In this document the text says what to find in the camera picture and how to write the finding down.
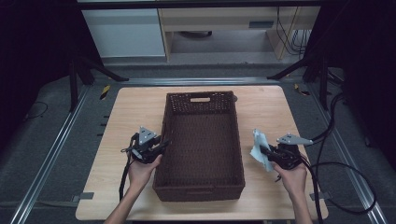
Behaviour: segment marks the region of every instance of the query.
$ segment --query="metal bracket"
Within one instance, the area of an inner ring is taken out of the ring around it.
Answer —
[[[139,130],[139,145],[143,145],[147,143],[147,141],[155,138],[157,136],[156,133],[150,131],[149,129],[146,129],[143,126],[140,126]]]
[[[93,198],[93,192],[82,192],[80,195],[72,196],[72,203],[78,203],[80,200],[91,200]]]
[[[283,137],[276,139],[278,143],[283,143],[286,145],[312,145],[314,142],[312,140],[308,140],[302,137],[298,137],[293,134],[286,134]]]
[[[320,199],[324,200],[332,198],[332,195],[329,192],[319,192],[318,195]],[[315,193],[311,193],[309,196],[311,197],[312,201],[315,200]]]

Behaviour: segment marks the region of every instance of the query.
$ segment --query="human hand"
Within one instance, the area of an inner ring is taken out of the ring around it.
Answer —
[[[134,161],[128,170],[130,186],[137,188],[145,187],[149,182],[152,171],[161,163],[162,156],[159,155],[154,162],[148,164]]]
[[[283,186],[290,195],[304,194],[306,168],[301,163],[292,170],[282,169],[276,162],[272,162],[274,170],[276,170],[282,177]]]

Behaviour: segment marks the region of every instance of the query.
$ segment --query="gray floor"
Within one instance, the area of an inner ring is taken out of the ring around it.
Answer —
[[[110,66],[109,69],[130,78],[268,77],[298,60],[298,56],[289,56],[281,62],[276,60],[274,54],[271,56],[268,43],[265,41],[265,35],[260,39],[256,33],[245,35],[249,41],[238,42],[238,47],[234,49],[232,49],[232,46],[227,47],[226,44],[213,44],[210,38],[206,41],[200,39],[200,44],[197,44],[196,40],[189,40],[180,35],[176,38],[178,41],[174,43],[174,57],[167,64],[145,63],[136,66]],[[230,33],[213,34],[213,36],[221,35],[223,35],[223,38],[232,36]],[[237,36],[235,41],[243,39],[239,32],[234,33],[233,36]],[[261,46],[260,48],[267,57],[266,61],[261,60],[262,51],[257,50],[256,46]],[[220,54],[209,53],[212,50],[220,52]],[[239,58],[236,57],[238,51],[243,52]],[[202,61],[198,63],[200,58],[206,58],[208,55],[212,55],[211,60],[207,60],[206,63],[202,63]],[[298,70],[281,82],[268,82],[267,84],[276,84],[283,88],[300,135],[305,138],[312,138],[325,130],[327,126],[315,97],[313,95],[302,95],[294,89],[294,83],[298,83],[302,89],[311,91],[301,81],[303,71],[304,69]],[[95,77],[96,81],[89,88],[87,99],[78,114],[77,120],[64,142],[62,151],[52,167],[43,189],[38,195],[37,200],[39,202],[70,202],[73,195],[78,195],[83,191],[101,136],[105,130],[105,126],[102,124],[106,123],[106,116],[111,113],[117,92],[120,88],[133,86],[133,84],[116,83],[96,72]],[[100,100],[102,89],[107,84],[111,85],[110,91],[105,100]],[[340,88],[329,84],[329,91],[331,94],[328,97],[331,100],[340,91]],[[8,223],[11,220],[18,202],[34,181],[35,175],[46,159],[68,116],[68,78],[62,78],[45,86],[39,93],[37,101],[46,103],[48,110],[42,116],[28,119],[22,124],[7,147],[9,155],[0,167],[0,204],[2,205],[0,208],[0,223]],[[39,115],[44,110],[44,105],[34,104],[29,116]],[[340,103],[337,105],[335,121],[337,131],[342,135],[348,152],[359,169],[367,175],[374,185],[378,196],[378,204],[385,218],[388,223],[396,223],[395,172],[380,150],[367,147],[364,144],[365,136],[354,116],[350,113],[347,104]],[[342,160],[335,143],[332,137],[326,141],[321,156],[322,161]],[[318,148],[319,145],[306,148],[311,161],[316,160]],[[349,209],[362,209],[361,198],[350,181],[346,169],[332,166],[323,167],[320,168],[319,173],[322,189],[330,192],[335,202]],[[325,223],[373,223],[367,215],[354,216],[339,210],[330,203],[327,203],[327,205],[330,215]],[[100,223],[100,221],[78,221],[75,218],[75,212],[75,207],[51,207],[37,204],[30,212],[26,223]],[[272,223],[286,223],[286,221],[272,220]]]

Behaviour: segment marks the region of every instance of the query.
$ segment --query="forearm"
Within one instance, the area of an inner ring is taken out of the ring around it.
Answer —
[[[124,223],[143,188],[144,186],[129,187],[119,205],[117,205],[110,216],[108,216],[105,223]]]
[[[294,216],[297,224],[312,224],[308,204],[304,193],[295,193],[290,195],[293,203]]]

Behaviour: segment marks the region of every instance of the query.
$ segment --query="black curtain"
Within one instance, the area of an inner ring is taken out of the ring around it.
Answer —
[[[353,32],[345,43],[346,49],[360,51],[346,51],[351,60],[345,67],[344,91],[369,143],[380,148],[396,170],[396,4],[389,0],[363,5],[353,12],[359,19],[350,26]]]
[[[52,1],[0,0],[2,158],[39,90],[67,76],[76,54],[103,65],[81,11],[57,8]]]

